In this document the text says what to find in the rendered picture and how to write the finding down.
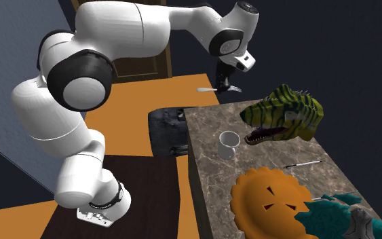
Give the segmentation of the white cup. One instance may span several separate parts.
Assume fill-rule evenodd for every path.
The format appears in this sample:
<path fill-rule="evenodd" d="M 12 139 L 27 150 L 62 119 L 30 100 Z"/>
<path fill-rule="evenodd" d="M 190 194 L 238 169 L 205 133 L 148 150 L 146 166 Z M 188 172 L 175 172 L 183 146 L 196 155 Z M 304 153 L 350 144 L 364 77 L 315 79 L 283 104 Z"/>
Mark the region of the white cup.
<path fill-rule="evenodd" d="M 236 132 L 222 132 L 218 138 L 218 155 L 225 160 L 233 159 L 240 143 L 240 136 Z"/>

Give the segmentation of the dark brown robot stand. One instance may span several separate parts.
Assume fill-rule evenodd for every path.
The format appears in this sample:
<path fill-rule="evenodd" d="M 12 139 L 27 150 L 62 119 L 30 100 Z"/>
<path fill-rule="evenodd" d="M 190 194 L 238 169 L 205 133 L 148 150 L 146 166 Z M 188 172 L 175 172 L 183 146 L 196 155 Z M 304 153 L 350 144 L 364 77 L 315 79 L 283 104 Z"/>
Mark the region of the dark brown robot stand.
<path fill-rule="evenodd" d="M 175 157 L 106 155 L 103 167 L 131 194 L 125 216 L 102 227 L 58 206 L 41 239 L 177 239 L 180 190 Z"/>

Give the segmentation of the white and black pen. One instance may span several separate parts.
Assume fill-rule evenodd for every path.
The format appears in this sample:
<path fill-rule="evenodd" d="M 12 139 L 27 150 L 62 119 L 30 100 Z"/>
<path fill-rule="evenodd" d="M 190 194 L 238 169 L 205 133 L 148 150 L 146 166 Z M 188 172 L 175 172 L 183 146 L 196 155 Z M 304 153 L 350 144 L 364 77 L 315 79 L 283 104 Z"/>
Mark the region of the white and black pen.
<path fill-rule="evenodd" d="M 311 161 L 311 162 L 304 162 L 304 163 L 299 163 L 299 164 L 291 164 L 291 165 L 287 165 L 283 168 L 294 168 L 294 167 L 300 167 L 300 166 L 308 166 L 308 165 L 312 165 L 312 164 L 319 164 L 323 162 L 322 160 L 316 160 L 316 161 Z"/>

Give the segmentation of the black boxy appliance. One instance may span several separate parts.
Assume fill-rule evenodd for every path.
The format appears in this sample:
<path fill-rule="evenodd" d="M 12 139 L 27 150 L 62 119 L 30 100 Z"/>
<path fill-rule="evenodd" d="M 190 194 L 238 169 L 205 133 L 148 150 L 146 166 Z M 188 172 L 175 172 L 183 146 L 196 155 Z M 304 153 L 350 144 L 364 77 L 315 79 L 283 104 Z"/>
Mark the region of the black boxy appliance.
<path fill-rule="evenodd" d="M 166 107 L 148 113 L 149 138 L 154 157 L 188 154 L 188 128 L 184 109 Z"/>

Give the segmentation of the brown wooden door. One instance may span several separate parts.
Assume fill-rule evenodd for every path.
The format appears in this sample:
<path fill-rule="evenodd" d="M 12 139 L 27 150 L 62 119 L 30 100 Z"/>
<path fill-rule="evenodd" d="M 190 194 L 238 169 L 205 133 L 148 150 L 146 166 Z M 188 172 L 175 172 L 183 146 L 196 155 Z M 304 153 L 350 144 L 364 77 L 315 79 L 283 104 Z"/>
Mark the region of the brown wooden door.
<path fill-rule="evenodd" d="M 113 61 L 115 83 L 172 76 L 169 30 L 146 10 L 166 0 L 71 0 L 81 40 Z"/>

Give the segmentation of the yellow green dinosaur head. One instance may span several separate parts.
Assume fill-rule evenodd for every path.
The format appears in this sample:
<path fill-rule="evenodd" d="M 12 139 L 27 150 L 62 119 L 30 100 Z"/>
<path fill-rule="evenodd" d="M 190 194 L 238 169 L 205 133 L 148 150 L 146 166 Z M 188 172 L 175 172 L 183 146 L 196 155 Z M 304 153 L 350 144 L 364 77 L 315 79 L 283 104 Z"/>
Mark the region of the yellow green dinosaur head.
<path fill-rule="evenodd" d="M 324 117 L 324 110 L 308 92 L 294 91 L 282 84 L 266 98 L 243 109 L 240 117 L 253 129 L 244 137 L 249 145 L 296 137 L 310 141 Z"/>

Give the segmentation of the teal and grey figure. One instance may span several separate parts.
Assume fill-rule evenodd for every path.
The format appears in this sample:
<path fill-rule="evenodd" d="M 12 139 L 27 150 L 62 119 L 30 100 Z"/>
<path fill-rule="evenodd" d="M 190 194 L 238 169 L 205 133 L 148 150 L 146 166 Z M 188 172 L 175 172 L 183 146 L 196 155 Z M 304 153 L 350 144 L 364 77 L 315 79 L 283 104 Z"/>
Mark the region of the teal and grey figure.
<path fill-rule="evenodd" d="M 309 210 L 294 218 L 318 239 L 382 239 L 382 220 L 362 208 L 350 208 L 361 201 L 352 194 L 324 194 L 319 201 L 306 202 Z"/>

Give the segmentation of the orange pie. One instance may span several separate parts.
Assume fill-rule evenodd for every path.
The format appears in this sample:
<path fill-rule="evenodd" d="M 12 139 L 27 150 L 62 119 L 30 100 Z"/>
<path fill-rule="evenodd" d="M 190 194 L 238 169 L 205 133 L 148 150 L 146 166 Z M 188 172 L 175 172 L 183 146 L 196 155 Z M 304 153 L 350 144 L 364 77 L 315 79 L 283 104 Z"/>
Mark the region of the orange pie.
<path fill-rule="evenodd" d="M 280 169 L 251 168 L 231 188 L 231 212 L 245 239 L 318 239 L 294 216 L 309 209 L 311 193 Z"/>

